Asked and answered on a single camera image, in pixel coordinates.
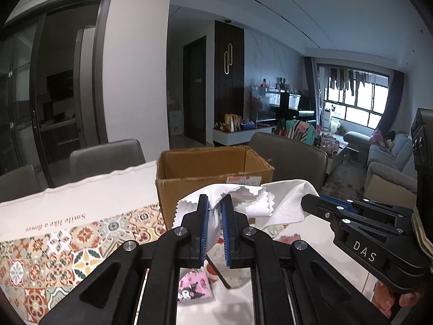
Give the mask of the person's right hand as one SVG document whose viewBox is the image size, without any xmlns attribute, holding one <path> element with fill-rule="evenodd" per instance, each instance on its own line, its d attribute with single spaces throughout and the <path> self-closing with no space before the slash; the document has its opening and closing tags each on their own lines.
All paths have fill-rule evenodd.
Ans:
<svg viewBox="0 0 433 325">
<path fill-rule="evenodd" d="M 414 307 L 423 298 L 427 291 L 427 285 L 421 284 L 416 289 L 408 294 L 402 294 L 399 297 L 400 307 Z M 392 307 L 396 303 L 395 293 L 381 281 L 377 281 L 374 287 L 373 298 L 371 300 L 373 305 L 386 317 L 390 318 L 392 315 Z"/>
</svg>

